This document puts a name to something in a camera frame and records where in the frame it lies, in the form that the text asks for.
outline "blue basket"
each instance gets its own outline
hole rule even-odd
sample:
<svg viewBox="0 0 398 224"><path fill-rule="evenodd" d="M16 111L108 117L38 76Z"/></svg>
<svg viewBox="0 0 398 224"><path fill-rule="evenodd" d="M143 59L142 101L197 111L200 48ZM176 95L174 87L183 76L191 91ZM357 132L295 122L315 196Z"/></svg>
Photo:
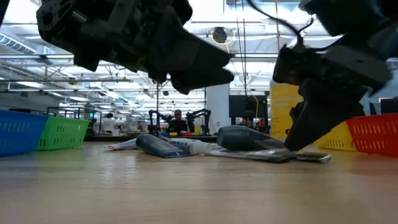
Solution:
<svg viewBox="0 0 398 224"><path fill-rule="evenodd" d="M48 116L0 110L0 156L34 151Z"/></svg>

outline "plastic basket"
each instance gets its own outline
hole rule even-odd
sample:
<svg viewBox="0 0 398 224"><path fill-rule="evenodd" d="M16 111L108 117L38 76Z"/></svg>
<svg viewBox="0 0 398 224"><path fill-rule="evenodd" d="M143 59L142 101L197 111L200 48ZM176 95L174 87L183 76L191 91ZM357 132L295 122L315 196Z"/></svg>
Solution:
<svg viewBox="0 0 398 224"><path fill-rule="evenodd" d="M71 149L80 147L90 121L50 117L37 150Z"/></svg>
<svg viewBox="0 0 398 224"><path fill-rule="evenodd" d="M315 145L324 149L356 151L353 139L345 122L337 125L328 134L315 141Z"/></svg>
<svg viewBox="0 0 398 224"><path fill-rule="evenodd" d="M398 113L347 120L358 152L398 156Z"/></svg>
<svg viewBox="0 0 398 224"><path fill-rule="evenodd" d="M0 110L0 156L36 149L48 116Z"/></svg>

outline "table surface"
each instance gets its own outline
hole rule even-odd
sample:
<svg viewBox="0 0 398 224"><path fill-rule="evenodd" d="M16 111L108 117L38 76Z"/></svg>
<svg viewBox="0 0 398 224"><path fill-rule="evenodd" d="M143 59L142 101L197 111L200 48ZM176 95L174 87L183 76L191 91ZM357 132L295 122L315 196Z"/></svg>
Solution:
<svg viewBox="0 0 398 224"><path fill-rule="evenodd" d="M268 164L104 145L0 158L1 223L398 223L396 158Z"/></svg>

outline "green basket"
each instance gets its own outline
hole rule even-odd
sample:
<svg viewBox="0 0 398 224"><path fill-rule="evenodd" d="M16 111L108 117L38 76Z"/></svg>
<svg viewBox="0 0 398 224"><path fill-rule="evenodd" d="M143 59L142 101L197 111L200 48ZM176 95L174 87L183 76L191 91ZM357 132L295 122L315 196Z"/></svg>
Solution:
<svg viewBox="0 0 398 224"><path fill-rule="evenodd" d="M90 122L80 119L50 117L36 150L72 149L83 144Z"/></svg>

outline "red basket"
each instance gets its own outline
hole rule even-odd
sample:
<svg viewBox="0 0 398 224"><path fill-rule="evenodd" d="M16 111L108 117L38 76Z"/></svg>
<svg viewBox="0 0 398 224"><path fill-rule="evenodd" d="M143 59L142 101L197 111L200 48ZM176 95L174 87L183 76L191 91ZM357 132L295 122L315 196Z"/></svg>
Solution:
<svg viewBox="0 0 398 224"><path fill-rule="evenodd" d="M398 113L346 121L358 152L398 156Z"/></svg>

